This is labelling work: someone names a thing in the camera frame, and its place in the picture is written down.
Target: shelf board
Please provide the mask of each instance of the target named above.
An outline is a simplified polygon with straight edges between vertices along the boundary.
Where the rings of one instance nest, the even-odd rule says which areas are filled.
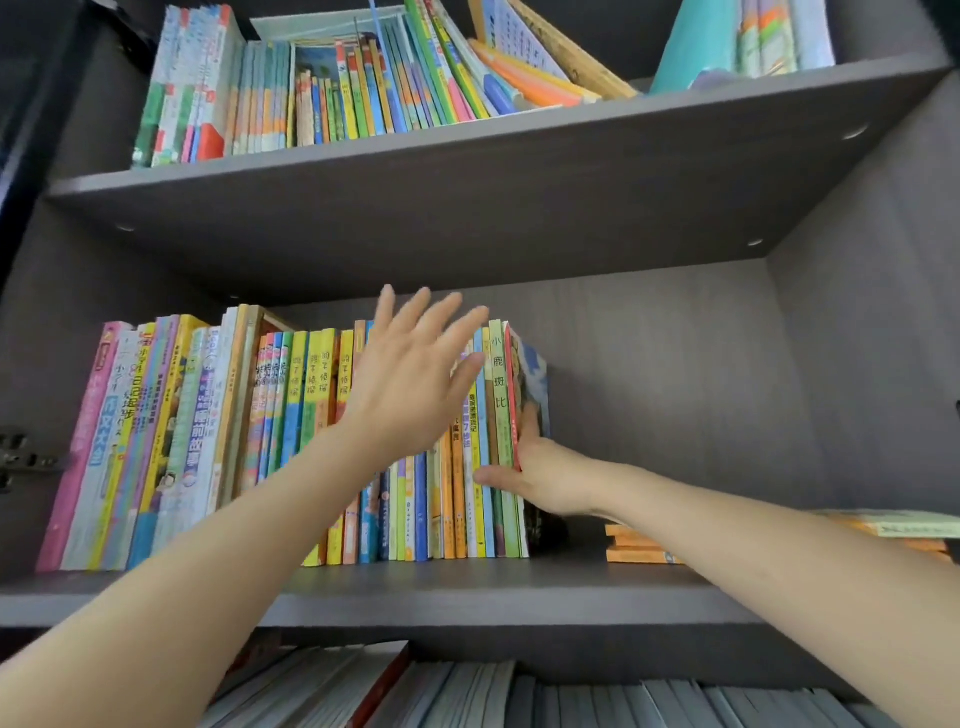
[[[763,257],[946,72],[924,55],[863,61],[79,177],[50,196],[267,304]]]
[[[53,573],[2,586],[0,628],[53,626],[116,578],[111,573]],[[687,567],[538,558],[301,569],[261,626],[759,622]]]

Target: left hand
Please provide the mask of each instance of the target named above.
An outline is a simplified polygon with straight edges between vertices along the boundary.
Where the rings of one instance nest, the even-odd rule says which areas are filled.
[[[460,354],[489,316],[479,306],[444,330],[459,293],[427,310],[430,291],[422,288],[396,316],[395,301],[385,286],[341,421],[374,446],[380,470],[430,449],[456,419],[484,364],[482,353]]]

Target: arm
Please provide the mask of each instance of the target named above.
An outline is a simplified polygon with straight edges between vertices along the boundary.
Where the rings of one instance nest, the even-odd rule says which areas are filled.
[[[7,663],[0,724],[196,725],[324,529],[374,473],[428,449],[456,416],[483,355],[450,371],[487,311],[444,332],[460,296],[423,314],[429,299],[420,291],[394,318],[384,289],[344,419]]]
[[[523,474],[478,482],[562,515],[628,524],[804,647],[904,726],[960,715],[960,571],[788,508],[591,460],[539,437],[524,412]]]

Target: right hand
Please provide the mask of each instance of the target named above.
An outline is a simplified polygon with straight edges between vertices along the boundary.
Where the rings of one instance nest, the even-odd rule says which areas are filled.
[[[523,472],[487,466],[473,474],[474,481],[529,500],[541,510],[558,516],[588,514],[596,510],[591,480],[595,463],[552,440],[540,437],[538,409],[527,402],[519,423],[519,463]]]

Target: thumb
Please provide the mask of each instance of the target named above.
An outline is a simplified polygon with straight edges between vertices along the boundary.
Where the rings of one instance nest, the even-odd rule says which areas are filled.
[[[530,483],[524,480],[522,474],[499,465],[480,468],[473,474],[473,480],[480,485],[489,485],[491,488],[516,493],[521,497],[528,497],[532,490]]]

